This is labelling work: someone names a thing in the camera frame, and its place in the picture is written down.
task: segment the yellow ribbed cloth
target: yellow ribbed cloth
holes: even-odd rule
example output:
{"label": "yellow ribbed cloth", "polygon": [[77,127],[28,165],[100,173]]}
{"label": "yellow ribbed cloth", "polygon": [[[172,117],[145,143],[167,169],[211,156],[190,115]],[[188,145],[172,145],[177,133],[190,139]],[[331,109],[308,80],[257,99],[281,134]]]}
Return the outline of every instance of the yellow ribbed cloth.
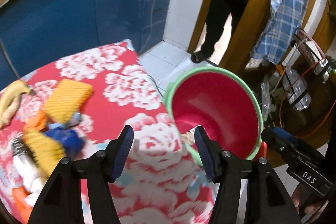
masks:
{"label": "yellow ribbed cloth", "polygon": [[89,84],[64,79],[45,101],[44,109],[55,122],[66,123],[93,92]]}
{"label": "yellow ribbed cloth", "polygon": [[63,146],[43,133],[29,130],[24,135],[24,142],[33,153],[41,170],[48,176],[54,171],[58,162],[66,156]]}

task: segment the blue plaid cloth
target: blue plaid cloth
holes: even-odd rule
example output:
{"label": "blue plaid cloth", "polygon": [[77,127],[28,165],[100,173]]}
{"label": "blue plaid cloth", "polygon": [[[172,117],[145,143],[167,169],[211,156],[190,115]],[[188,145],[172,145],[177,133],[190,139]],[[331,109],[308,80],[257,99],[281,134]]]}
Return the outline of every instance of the blue plaid cloth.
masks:
{"label": "blue plaid cloth", "polygon": [[251,57],[279,64],[296,30],[301,27],[307,4],[308,0],[271,0],[271,18],[253,47]]}

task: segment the slipper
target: slipper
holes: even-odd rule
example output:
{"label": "slipper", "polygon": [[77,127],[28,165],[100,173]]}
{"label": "slipper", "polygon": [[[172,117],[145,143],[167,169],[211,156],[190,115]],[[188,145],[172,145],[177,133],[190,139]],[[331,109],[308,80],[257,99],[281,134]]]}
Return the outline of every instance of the slipper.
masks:
{"label": "slipper", "polygon": [[201,63],[202,61],[208,59],[211,55],[209,56],[206,56],[204,55],[201,51],[199,52],[194,52],[192,55],[191,55],[191,61],[195,64],[198,64],[198,63]]}

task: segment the metal screw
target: metal screw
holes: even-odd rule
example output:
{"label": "metal screw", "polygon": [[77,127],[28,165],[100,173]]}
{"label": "metal screw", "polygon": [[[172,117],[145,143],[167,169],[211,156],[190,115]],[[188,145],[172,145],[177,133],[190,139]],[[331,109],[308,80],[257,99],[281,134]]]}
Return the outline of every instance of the metal screw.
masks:
{"label": "metal screw", "polygon": [[69,158],[63,158],[63,159],[61,159],[61,163],[62,164],[67,164],[67,163],[69,163],[70,162],[70,159]]}
{"label": "metal screw", "polygon": [[259,162],[261,164],[266,164],[267,163],[267,160],[265,158],[259,158]]}
{"label": "metal screw", "polygon": [[230,151],[226,151],[226,150],[224,150],[223,152],[222,152],[222,156],[224,156],[225,158],[229,158],[229,157],[231,157],[231,152]]}
{"label": "metal screw", "polygon": [[104,150],[99,150],[96,155],[98,158],[102,158],[106,155],[106,152]]}

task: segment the red floral tablecloth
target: red floral tablecloth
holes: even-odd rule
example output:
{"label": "red floral tablecloth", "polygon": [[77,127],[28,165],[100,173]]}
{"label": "red floral tablecloth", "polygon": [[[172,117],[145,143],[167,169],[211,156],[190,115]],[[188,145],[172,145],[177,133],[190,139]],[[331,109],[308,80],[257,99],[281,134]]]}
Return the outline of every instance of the red floral tablecloth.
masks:
{"label": "red floral tablecloth", "polygon": [[[137,59],[130,40],[64,57],[23,77],[36,95],[23,95],[10,126],[0,133],[0,198],[21,220],[11,195],[22,185],[12,165],[11,139],[22,134],[57,83],[65,78],[94,87],[83,121],[75,127],[86,138],[79,158],[105,149],[127,124],[134,142],[121,177],[110,190],[122,224],[206,223],[214,197],[204,172],[181,144],[179,132]],[[92,223],[86,181],[82,180],[85,223]]]}

